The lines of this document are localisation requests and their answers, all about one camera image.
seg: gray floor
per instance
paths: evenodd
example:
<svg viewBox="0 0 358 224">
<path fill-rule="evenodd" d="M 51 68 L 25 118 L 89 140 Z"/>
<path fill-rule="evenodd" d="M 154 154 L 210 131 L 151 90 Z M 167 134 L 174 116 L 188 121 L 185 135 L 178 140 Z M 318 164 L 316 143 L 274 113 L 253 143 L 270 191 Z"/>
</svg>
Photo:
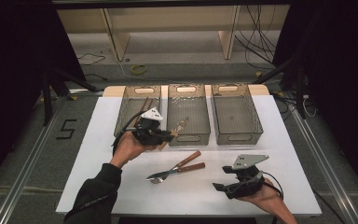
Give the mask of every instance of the gray floor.
<svg viewBox="0 0 358 224">
<path fill-rule="evenodd" d="M 268 37 L 273 42 L 277 41 L 278 36 L 279 32 L 268 33 Z M 107 36 L 70 35 L 70 38 L 78 57 L 86 53 L 104 56 L 102 61 L 93 65 L 86 64 L 93 63 L 101 57 L 85 56 L 79 60 L 84 64 L 82 68 L 85 74 L 96 74 L 107 78 L 103 80 L 96 76 L 87 76 L 89 83 L 101 88 L 110 85 L 169 84 L 186 81 L 205 84 L 249 82 L 255 80 L 256 72 L 268 71 L 268 69 L 255 69 L 249 65 L 245 60 L 244 49 L 238 41 L 235 42 L 231 60 L 224 60 L 217 32 L 133 34 L 122 67 L 114 60 Z M 249 55 L 249 60 L 259 66 L 268 67 L 255 55 Z M 147 72 L 141 76 L 132 74 L 130 68 L 134 64 L 145 64 Z M 280 77 L 276 77 L 266 83 L 270 91 L 280 90 L 279 79 Z M 70 89 L 81 89 L 73 83 L 67 84 Z M 73 93 L 73 96 L 76 96 L 75 100 L 66 99 L 8 223 L 62 223 L 63 215 L 56 214 L 55 207 L 60 200 L 99 97 L 84 92 Z M 282 112 L 286 109 L 282 102 L 277 102 L 277 107 Z M 21 130 L 21 137 L 15 150 L 7 156 L 0 169 L 0 206 L 42 131 L 43 113 L 43 102 L 36 102 L 33 115 Z M 291 110 L 288 110 L 282 113 L 282 118 L 310 185 L 344 217 L 297 125 L 294 113 L 296 112 L 291 113 Z M 61 132 L 64 121 L 68 119 L 76 120 L 67 122 L 65 126 L 75 129 L 72 138 L 57 139 L 57 137 L 68 136 L 68 133 Z M 324 119 L 320 115 L 307 116 L 307 123 L 358 212 L 356 174 L 345 156 L 339 153 L 337 142 L 325 125 Z M 313 218 L 299 217 L 299 223 L 339 223 L 326 204 L 320 199 L 318 202 L 323 214 Z M 257 221 L 270 223 L 271 218 L 261 217 Z"/>
</svg>

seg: black sleeve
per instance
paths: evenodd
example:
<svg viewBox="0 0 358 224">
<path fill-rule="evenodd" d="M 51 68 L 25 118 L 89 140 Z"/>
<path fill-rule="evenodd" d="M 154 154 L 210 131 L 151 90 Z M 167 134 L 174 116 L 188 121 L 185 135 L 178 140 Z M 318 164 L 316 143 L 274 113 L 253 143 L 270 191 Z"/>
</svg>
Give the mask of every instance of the black sleeve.
<svg viewBox="0 0 358 224">
<path fill-rule="evenodd" d="M 111 212 L 117 199 L 121 170 L 105 163 L 100 173 L 84 182 L 73 209 L 66 215 L 65 224 L 111 223 Z"/>
</svg>

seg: white tabletop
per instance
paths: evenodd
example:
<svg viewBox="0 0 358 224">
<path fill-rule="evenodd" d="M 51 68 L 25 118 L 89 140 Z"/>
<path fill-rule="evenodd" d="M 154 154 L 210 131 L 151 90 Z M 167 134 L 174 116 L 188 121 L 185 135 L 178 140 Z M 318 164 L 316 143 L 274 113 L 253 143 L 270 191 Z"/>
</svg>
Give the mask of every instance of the white tabletop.
<svg viewBox="0 0 358 224">
<path fill-rule="evenodd" d="M 130 161 L 123 167 L 122 182 L 112 213 L 120 216 L 153 217 L 264 216 L 265 212 L 250 203 L 229 200 L 224 192 L 216 191 L 212 184 L 228 185 L 238 182 L 235 175 L 225 174 L 222 166 L 232 165 L 240 154 L 257 154 L 269 155 L 268 160 L 258 163 L 256 167 L 278 179 L 283 188 L 284 201 L 290 211 L 295 216 L 319 216 L 322 211 L 305 177 L 273 98 L 260 95 L 253 96 L 253 99 L 264 129 L 257 145 L 218 146 L 215 143 L 211 99 L 208 97 L 211 123 L 209 145 L 166 146 L 162 151 L 146 152 Z M 70 211 L 83 182 L 87 178 L 95 177 L 102 164 L 110 161 L 120 103 L 120 97 L 101 97 L 98 100 L 57 207 L 58 213 Z M 164 118 L 167 114 L 166 108 L 167 97 L 162 95 L 160 113 Z M 164 129 L 165 126 L 166 123 L 163 121 L 161 128 Z M 197 149 L 201 151 L 201 155 L 188 165 L 205 162 L 205 169 L 170 176 L 158 185 L 145 180 L 153 173 L 171 169 Z"/>
</svg>

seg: hand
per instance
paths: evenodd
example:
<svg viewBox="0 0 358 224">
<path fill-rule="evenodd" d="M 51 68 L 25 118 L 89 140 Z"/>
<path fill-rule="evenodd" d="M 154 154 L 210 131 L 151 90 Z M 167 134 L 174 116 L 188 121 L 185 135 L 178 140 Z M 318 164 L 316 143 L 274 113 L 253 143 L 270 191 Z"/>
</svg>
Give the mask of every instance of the hand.
<svg viewBox="0 0 358 224">
<path fill-rule="evenodd" d="M 144 146 L 136 140 L 131 132 L 125 132 L 121 136 L 115 155 L 113 155 L 110 163 L 121 169 L 128 161 L 132 161 L 141 153 L 153 149 L 156 149 L 156 146 Z"/>
<path fill-rule="evenodd" d="M 265 178 L 266 183 L 273 185 L 272 182 Z M 265 212 L 277 217 L 283 223 L 297 223 L 293 214 L 289 211 L 275 189 L 263 185 L 256 194 L 246 197 L 237 198 L 240 201 L 252 203 Z"/>
</svg>

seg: transparent storage bin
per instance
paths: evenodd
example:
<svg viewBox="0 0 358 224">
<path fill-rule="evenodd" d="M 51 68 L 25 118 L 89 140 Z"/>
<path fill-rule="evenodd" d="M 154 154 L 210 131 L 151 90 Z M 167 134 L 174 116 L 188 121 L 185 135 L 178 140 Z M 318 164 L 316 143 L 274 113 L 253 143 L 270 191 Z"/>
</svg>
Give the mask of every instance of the transparent storage bin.
<svg viewBox="0 0 358 224">
<path fill-rule="evenodd" d="M 255 145 L 263 133 L 247 84 L 212 85 L 217 145 Z"/>
<path fill-rule="evenodd" d="M 160 86 L 127 86 L 123 93 L 120 111 L 118 112 L 115 136 L 139 111 L 146 111 L 153 107 L 160 111 L 160 102 Z M 133 128 L 135 121 L 136 119 L 131 122 L 128 128 Z"/>
<path fill-rule="evenodd" d="M 167 130 L 184 127 L 170 146 L 206 146 L 211 126 L 202 84 L 172 84 L 168 87 Z"/>
</svg>

